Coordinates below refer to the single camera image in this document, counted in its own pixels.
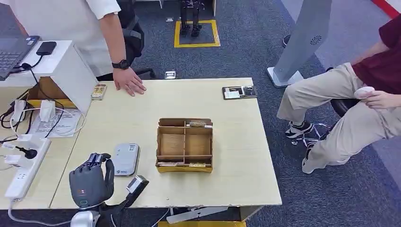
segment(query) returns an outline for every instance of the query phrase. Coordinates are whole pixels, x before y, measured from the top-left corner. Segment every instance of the red stripe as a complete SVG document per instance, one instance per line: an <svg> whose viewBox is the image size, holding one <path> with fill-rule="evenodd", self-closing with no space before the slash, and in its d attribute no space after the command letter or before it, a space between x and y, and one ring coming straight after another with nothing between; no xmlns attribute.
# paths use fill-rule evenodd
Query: red stripe
<svg viewBox="0 0 401 227"><path fill-rule="evenodd" d="M400 13L394 9L386 0L372 0L374 4L380 7L392 19L396 18Z"/></svg>

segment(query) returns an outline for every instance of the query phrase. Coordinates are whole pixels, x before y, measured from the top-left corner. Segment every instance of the humanoid robot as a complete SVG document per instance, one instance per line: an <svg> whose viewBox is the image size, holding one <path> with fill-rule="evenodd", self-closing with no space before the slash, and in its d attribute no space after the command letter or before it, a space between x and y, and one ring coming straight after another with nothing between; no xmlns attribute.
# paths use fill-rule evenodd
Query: humanoid robot
<svg viewBox="0 0 401 227"><path fill-rule="evenodd" d="M202 29L202 25L199 25L199 10L204 7L203 0L180 0L180 13L181 13L181 29L180 35L186 36L189 29L191 28L187 23L187 9L192 8L193 25L192 25L192 37L198 37L199 32Z"/></svg>

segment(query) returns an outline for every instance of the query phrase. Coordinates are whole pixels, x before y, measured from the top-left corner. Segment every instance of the gray robotic hand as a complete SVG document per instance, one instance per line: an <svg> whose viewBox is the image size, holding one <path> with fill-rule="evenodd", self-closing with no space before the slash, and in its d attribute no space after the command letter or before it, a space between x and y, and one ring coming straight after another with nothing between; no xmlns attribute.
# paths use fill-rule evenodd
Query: gray robotic hand
<svg viewBox="0 0 401 227"><path fill-rule="evenodd" d="M114 165L110 157L106 153L92 153L86 162L70 172L71 195L80 210L96 207L113 195ZM106 162L104 178L103 162Z"/></svg>

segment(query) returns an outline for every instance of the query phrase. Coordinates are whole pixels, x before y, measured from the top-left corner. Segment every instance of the beige table surface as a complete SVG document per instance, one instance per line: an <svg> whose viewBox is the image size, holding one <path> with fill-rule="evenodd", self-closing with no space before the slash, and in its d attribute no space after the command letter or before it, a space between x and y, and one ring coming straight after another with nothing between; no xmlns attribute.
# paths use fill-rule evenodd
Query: beige table surface
<svg viewBox="0 0 401 227"><path fill-rule="evenodd" d="M9 104L27 87L2 87L0 88L0 114L6 112ZM29 115L26 120L20 124L18 132L25 133L27 129ZM0 127L0 140L13 135L11 129ZM67 164L68 158L77 139L77 133L74 137L52 138L50 147L43 159L42 164L29 188L26 197L14 205L14 209L48 209L52 202L54 193ZM23 154L18 150L9 150L0 147L0 155ZM3 158L0 158L0 169L7 167ZM6 190L14 178L16 168L0 171L0 209L8 209L9 199L4 197Z"/></svg>
<svg viewBox="0 0 401 227"><path fill-rule="evenodd" d="M251 78L146 80L147 92L130 97L116 91L113 82L106 82L105 97L91 104L51 208L75 209L69 172L90 153L113 156L114 147L126 142L139 144L137 174L150 181L132 208L281 204L257 100L222 97L222 87L252 83ZM211 174L161 174L156 170L157 124L165 117L213 121ZM132 178L115 177L114 195L108 204L125 199Z"/></svg>

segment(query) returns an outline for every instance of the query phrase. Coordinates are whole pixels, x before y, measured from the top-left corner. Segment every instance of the yellow floor marking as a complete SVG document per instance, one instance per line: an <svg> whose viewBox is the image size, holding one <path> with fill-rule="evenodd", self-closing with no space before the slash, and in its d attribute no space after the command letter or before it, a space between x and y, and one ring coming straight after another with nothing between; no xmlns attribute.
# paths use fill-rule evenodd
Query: yellow floor marking
<svg viewBox="0 0 401 227"><path fill-rule="evenodd" d="M175 23L175 33L174 33L174 47L175 48L182 48L182 47L192 47L192 48L197 48L197 47L214 47L214 46L220 46L220 39L218 37L218 32L217 32L217 24L216 20L200 20L199 24L211 24L212 25L212 31L213 31L213 38L214 38L214 43L209 43L209 44L180 44L180 27L181 27L181 21L177 21Z"/></svg>
<svg viewBox="0 0 401 227"><path fill-rule="evenodd" d="M246 227L246 224L242 221L182 221L175 224L161 221L158 227Z"/></svg>

